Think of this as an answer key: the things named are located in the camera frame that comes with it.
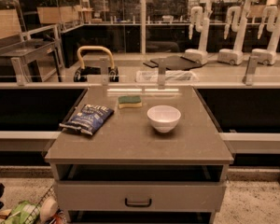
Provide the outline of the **white background robot middle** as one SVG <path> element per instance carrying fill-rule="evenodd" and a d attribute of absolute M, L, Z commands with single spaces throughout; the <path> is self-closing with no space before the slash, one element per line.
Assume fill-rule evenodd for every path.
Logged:
<path fill-rule="evenodd" d="M 245 40 L 245 29 L 247 26 L 247 16 L 250 12 L 252 3 L 259 0 L 245 0 L 244 6 L 229 7 L 226 14 L 226 24 L 224 28 L 224 38 L 228 37 L 229 31 L 236 33 L 232 49 L 221 49 L 218 53 L 217 60 L 220 63 L 229 65 L 239 65 L 243 62 L 244 54 L 242 52 Z"/>

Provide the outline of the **white ceramic bowl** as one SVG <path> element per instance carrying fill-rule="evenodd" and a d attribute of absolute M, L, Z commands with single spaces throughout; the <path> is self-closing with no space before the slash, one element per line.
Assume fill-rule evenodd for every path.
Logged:
<path fill-rule="evenodd" d="M 181 112 L 169 105 L 156 105 L 147 112 L 151 126 L 160 133 L 168 133 L 175 128 L 181 118 Z"/>

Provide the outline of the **white cup in basket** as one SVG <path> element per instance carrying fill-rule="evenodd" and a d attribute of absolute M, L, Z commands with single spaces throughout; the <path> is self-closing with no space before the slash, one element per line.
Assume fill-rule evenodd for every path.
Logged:
<path fill-rule="evenodd" d="M 58 204 L 53 197 L 48 197 L 40 208 L 40 221 L 44 224 L 48 219 L 53 217 L 58 210 Z"/>

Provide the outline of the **green yellow sponge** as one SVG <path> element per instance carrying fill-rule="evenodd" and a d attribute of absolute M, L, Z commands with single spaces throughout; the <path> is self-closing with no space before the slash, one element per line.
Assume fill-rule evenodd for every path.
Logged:
<path fill-rule="evenodd" d="M 140 96 L 120 96 L 119 108 L 141 107 L 142 100 Z"/>

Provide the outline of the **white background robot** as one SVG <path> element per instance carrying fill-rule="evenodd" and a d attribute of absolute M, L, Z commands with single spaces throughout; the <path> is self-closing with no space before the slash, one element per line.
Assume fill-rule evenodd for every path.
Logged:
<path fill-rule="evenodd" d="M 196 6 L 190 11 L 189 39 L 192 39 L 194 32 L 200 34 L 199 45 L 196 49 L 186 49 L 184 58 L 199 65 L 208 62 L 207 42 L 210 25 L 210 16 L 213 12 L 212 5 L 223 0 L 207 0 L 205 7 Z"/>
<path fill-rule="evenodd" d="M 253 49 L 252 55 L 258 57 L 258 63 L 274 65 L 276 62 L 276 50 L 280 38 L 280 8 L 267 6 L 263 9 L 258 30 L 258 38 L 261 38 L 263 29 L 271 33 L 266 49 Z"/>
<path fill-rule="evenodd" d="M 236 33 L 232 49 L 221 49 L 218 53 L 217 60 L 220 63 L 229 65 L 239 65 L 243 62 L 244 54 L 242 52 L 245 40 L 245 29 L 247 26 L 247 16 L 250 12 L 252 3 L 259 0 L 245 0 L 244 6 L 229 7 L 226 14 L 226 24 L 224 28 L 224 38 L 228 37 L 229 31 Z"/>

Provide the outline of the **white background robot left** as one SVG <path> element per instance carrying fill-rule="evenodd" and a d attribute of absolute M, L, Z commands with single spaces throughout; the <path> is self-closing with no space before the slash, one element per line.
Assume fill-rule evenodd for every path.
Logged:
<path fill-rule="evenodd" d="M 200 34 L 199 45 L 196 49 L 186 49 L 184 58 L 199 65 L 208 62 L 207 42 L 210 25 L 210 16 L 213 12 L 212 5 L 223 0 L 207 0 L 205 7 L 196 6 L 190 11 L 189 39 L 192 39 L 194 32 Z"/>

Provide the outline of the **grey metal table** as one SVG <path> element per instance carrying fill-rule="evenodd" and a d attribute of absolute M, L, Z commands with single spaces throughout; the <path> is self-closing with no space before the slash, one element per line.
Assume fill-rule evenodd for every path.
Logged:
<path fill-rule="evenodd" d="M 0 82 L 63 81 L 60 28 L 47 25 L 22 33 L 20 41 L 0 48 Z"/>

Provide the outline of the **grey drawer cabinet counter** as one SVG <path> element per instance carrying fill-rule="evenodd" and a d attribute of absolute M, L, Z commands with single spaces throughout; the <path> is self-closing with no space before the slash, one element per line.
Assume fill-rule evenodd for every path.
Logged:
<path fill-rule="evenodd" d="M 140 96 L 142 106 L 119 108 L 120 96 Z M 226 185 L 233 157 L 191 86 L 91 87 L 80 102 L 105 105 L 114 114 L 94 135 L 61 132 L 46 155 L 55 182 Z M 148 120 L 148 110 L 156 105 L 181 112 L 168 133 Z M 218 212 L 63 211 L 74 224 L 212 224 Z"/>

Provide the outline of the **wooden planter box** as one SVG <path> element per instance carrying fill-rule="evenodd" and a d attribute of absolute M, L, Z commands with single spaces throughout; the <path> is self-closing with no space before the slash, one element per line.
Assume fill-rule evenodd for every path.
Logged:
<path fill-rule="evenodd" d="M 81 6 L 37 7 L 38 18 L 42 24 L 67 23 L 79 20 Z"/>

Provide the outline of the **green snack bag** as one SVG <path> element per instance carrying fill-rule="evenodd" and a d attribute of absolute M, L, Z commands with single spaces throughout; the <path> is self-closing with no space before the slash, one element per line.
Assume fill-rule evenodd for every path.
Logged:
<path fill-rule="evenodd" d="M 1 224 L 34 224 L 40 214 L 40 207 L 27 201 L 19 203 Z"/>

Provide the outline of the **white background robot right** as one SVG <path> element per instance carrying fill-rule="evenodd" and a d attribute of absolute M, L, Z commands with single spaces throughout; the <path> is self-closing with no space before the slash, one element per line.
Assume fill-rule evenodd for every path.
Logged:
<path fill-rule="evenodd" d="M 261 38 L 263 29 L 271 33 L 266 49 L 253 49 L 252 55 L 258 57 L 258 63 L 274 65 L 276 62 L 276 50 L 280 38 L 280 8 L 267 6 L 263 9 L 258 30 L 258 38 Z"/>

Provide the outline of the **black floor mat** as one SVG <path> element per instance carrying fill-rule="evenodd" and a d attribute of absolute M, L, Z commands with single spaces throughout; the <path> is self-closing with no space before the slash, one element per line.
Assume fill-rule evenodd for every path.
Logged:
<path fill-rule="evenodd" d="M 144 65 L 150 68 L 157 68 L 161 61 L 164 61 L 167 70 L 183 70 L 188 71 L 195 68 L 200 68 L 202 65 L 197 62 L 193 62 L 184 57 L 178 55 L 172 55 L 165 58 L 153 58 L 149 61 L 145 61 Z"/>

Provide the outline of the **blue chip bag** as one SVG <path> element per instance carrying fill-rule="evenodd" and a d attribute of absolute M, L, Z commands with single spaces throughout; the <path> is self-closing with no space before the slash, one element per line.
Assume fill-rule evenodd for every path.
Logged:
<path fill-rule="evenodd" d="M 60 123 L 65 129 L 94 135 L 114 114 L 114 110 L 103 105 L 84 105 L 70 120 Z"/>

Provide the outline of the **clear plastic bin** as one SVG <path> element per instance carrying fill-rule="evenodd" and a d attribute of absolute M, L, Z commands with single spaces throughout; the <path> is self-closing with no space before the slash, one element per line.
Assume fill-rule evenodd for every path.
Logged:
<path fill-rule="evenodd" d="M 198 81 L 199 78 L 192 71 L 166 71 L 165 72 L 165 81 L 166 82 L 181 82 L 181 81 Z M 135 75 L 135 81 L 141 83 L 156 83 L 158 81 L 158 71 L 137 71 Z"/>

